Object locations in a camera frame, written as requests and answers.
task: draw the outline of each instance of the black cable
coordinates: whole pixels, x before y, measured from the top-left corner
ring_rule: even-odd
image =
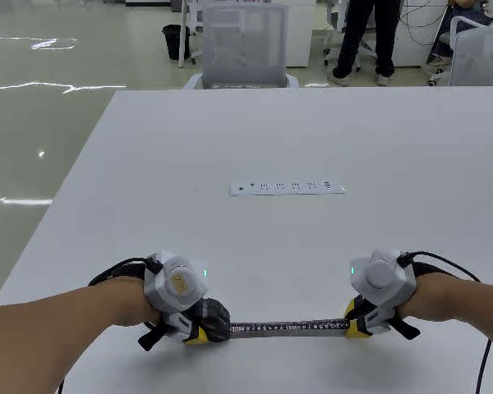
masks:
[[[123,260],[120,263],[116,263],[111,268],[108,268],[103,273],[100,273],[99,275],[97,275],[96,277],[94,277],[91,280],[89,286],[98,285],[99,283],[105,281],[106,279],[108,279],[111,276],[111,274],[112,274],[113,271],[115,271],[117,268],[122,267],[123,265],[126,265],[128,263],[135,263],[135,262],[148,263],[149,261],[150,261],[149,259],[145,259],[143,257],[131,257],[129,259]]]
[[[143,257],[131,257],[129,259],[125,259],[119,263],[116,263],[112,267],[108,268],[107,270],[103,271],[96,277],[94,277],[91,282],[89,283],[88,286],[94,286],[98,285],[101,282],[104,282],[105,280],[109,279],[112,276],[113,271],[115,271],[117,268],[122,267],[123,265],[129,264],[129,263],[149,263],[150,259],[149,258],[143,258]],[[58,386],[57,394],[62,394],[62,391],[64,390],[64,381],[65,378],[61,381],[60,385]]]
[[[447,260],[445,257],[439,256],[438,254],[434,254],[431,252],[410,252],[407,253],[406,257],[408,258],[414,258],[416,256],[428,256],[432,257],[433,259],[437,259],[440,261],[443,261],[444,263],[450,265],[451,267],[454,267],[458,269],[459,271],[462,271],[466,275],[468,275],[473,281],[481,283],[481,280],[478,279],[476,275],[473,275],[470,273],[466,268],[460,267],[458,264],[453,263],[451,260]],[[480,390],[482,387],[482,378],[484,377],[484,369],[486,369],[486,362],[487,362],[487,357],[490,354],[490,349],[491,349],[491,339],[488,339],[486,342],[486,348],[484,349],[484,354],[482,355],[482,361],[480,363],[480,368],[478,370],[478,376],[477,376],[477,387],[475,388],[475,394],[480,394]]]
[[[439,256],[438,254],[434,254],[431,252],[421,252],[421,251],[420,252],[409,252],[409,253],[407,253],[406,257],[413,258],[416,256],[428,256],[428,257],[432,257],[433,259],[443,261],[444,263],[450,265],[451,267],[454,267],[454,268],[458,269],[459,271],[462,271],[463,273],[468,275],[473,281],[481,282],[481,280],[478,279],[478,277],[476,277],[475,275],[470,273],[466,268],[460,267],[458,264],[453,263],[451,260],[447,260],[445,257]]]
[[[418,44],[418,45],[421,45],[421,46],[429,46],[429,45],[433,45],[434,43],[421,43],[420,41],[418,41],[417,39],[414,38],[414,36],[412,35],[412,32],[411,32],[411,28],[413,28],[413,29],[414,28],[417,28],[418,29],[418,28],[423,28],[423,27],[431,26],[431,25],[435,24],[437,21],[439,21],[442,18],[442,16],[444,16],[444,14],[445,14],[445,10],[444,10],[444,12],[442,12],[438,16],[438,18],[436,18],[434,21],[432,21],[430,23],[427,23],[425,25],[420,25],[420,26],[411,26],[411,25],[409,25],[409,14],[412,13],[412,12],[418,11],[418,10],[422,9],[423,7],[426,7],[428,4],[429,4],[429,2],[426,2],[426,3],[422,4],[421,6],[415,8],[414,10],[408,11],[405,14],[405,21],[402,19],[402,17],[400,17],[400,22],[402,22],[408,28],[408,33],[409,33],[409,36],[411,37],[411,40],[415,44]],[[409,0],[405,0],[405,6],[406,7],[409,7]]]

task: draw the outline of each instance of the black pants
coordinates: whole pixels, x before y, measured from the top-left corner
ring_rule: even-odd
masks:
[[[336,78],[344,78],[351,73],[373,7],[376,19],[376,56],[378,57],[376,73],[383,76],[393,75],[394,35],[400,17],[401,4],[402,0],[351,0],[348,5],[347,27],[338,66],[333,71]]]

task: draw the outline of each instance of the glossy floor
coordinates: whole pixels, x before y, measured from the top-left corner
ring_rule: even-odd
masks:
[[[113,91],[179,88],[198,71],[168,60],[161,29],[178,19],[169,7],[0,0],[0,287]],[[289,70],[300,86],[328,85],[325,7],[316,19],[310,66]],[[352,85],[375,85],[372,62],[363,66]],[[403,69],[391,82],[424,76]]]

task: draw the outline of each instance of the white desk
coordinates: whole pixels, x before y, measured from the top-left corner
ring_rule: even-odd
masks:
[[[230,181],[306,175],[347,194],[228,195]],[[493,88],[118,92],[0,304],[169,248],[209,261],[209,296],[235,320],[335,317],[348,260],[378,247],[437,251],[493,282]],[[164,340],[149,354],[143,328],[110,328],[65,393],[473,393],[484,338],[412,323],[414,341]],[[493,393],[493,353],[484,381]]]

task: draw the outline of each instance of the white sneaker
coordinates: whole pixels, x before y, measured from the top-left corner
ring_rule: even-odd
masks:
[[[376,84],[378,86],[387,86],[389,84],[389,77],[378,74],[376,76]]]
[[[431,60],[427,65],[441,68],[441,67],[449,66],[452,62],[453,62],[453,58],[439,55],[433,57],[433,60]]]
[[[344,88],[348,86],[348,76],[345,76],[344,78],[336,78],[332,73],[332,70],[327,72],[327,80],[329,80],[330,82],[334,82],[336,85],[342,86]]]

